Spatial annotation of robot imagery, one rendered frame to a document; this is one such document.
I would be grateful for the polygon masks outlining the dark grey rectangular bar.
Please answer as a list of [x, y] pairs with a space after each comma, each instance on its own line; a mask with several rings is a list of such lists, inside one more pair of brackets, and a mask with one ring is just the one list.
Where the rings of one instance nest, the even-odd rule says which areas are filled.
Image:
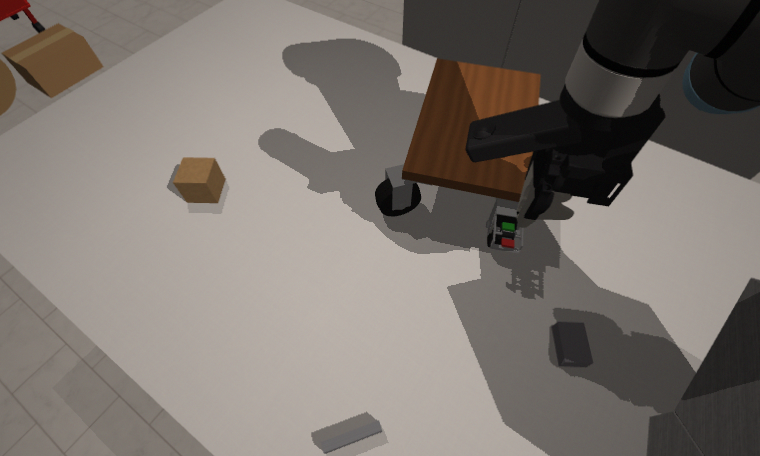
[[323, 453], [326, 454], [332, 452], [381, 432], [382, 428], [380, 422], [375, 421], [373, 423], [367, 424], [360, 428], [321, 442]]

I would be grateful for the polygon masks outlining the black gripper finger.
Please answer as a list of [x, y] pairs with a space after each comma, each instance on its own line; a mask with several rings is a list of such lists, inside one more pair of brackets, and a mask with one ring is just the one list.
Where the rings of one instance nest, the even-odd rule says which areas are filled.
[[572, 209], [561, 203], [565, 196], [564, 193], [552, 191], [552, 179], [553, 176], [546, 175], [540, 188], [531, 187], [525, 204], [516, 216], [519, 227], [526, 228], [536, 219], [567, 220], [574, 215]]
[[[526, 176], [525, 176], [525, 182], [524, 182], [524, 185], [523, 185], [523, 189], [522, 189], [522, 192], [521, 192], [519, 204], [518, 204], [517, 211], [516, 211], [517, 214], [519, 214], [519, 212], [521, 210], [521, 207], [525, 204], [526, 199], [528, 197], [528, 193], [529, 193], [531, 187], [534, 187], [533, 186], [533, 156], [534, 156], [534, 152], [532, 154], [532, 157], [531, 157], [531, 160], [530, 160], [530, 163], [529, 163], [529, 167], [528, 167], [528, 170], [527, 170], [527, 173], [526, 173]], [[565, 195], [564, 199], [563, 199], [563, 201], [561, 203], [569, 201], [572, 198], [572, 196], [570, 196], [570, 194], [564, 193], [564, 195]]]

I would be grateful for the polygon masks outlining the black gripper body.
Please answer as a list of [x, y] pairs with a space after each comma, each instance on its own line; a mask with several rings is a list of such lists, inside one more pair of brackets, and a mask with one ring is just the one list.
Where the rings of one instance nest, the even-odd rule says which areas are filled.
[[[589, 204], [610, 206], [633, 177], [632, 161], [665, 118], [660, 94], [641, 114], [620, 118], [600, 116], [582, 108], [566, 85], [560, 104], [581, 126], [581, 142], [534, 151], [533, 186], [540, 188], [546, 175], [553, 176], [552, 191], [589, 198]], [[608, 198], [617, 184], [619, 187]]]

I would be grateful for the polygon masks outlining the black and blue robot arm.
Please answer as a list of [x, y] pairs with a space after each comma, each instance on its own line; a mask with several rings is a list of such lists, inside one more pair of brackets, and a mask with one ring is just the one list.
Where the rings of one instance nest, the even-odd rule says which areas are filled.
[[[760, 107], [760, 0], [599, 0], [566, 89], [593, 114], [641, 114], [689, 50], [696, 54], [682, 85], [694, 107]], [[580, 128], [557, 100], [471, 122], [465, 150], [481, 162], [571, 145], [581, 142]]]

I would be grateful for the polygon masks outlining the brown cardboard box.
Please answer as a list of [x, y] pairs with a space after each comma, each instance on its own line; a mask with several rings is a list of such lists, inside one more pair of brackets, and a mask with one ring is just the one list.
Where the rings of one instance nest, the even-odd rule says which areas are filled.
[[183, 157], [173, 184], [187, 203], [218, 203], [225, 180], [215, 158]]

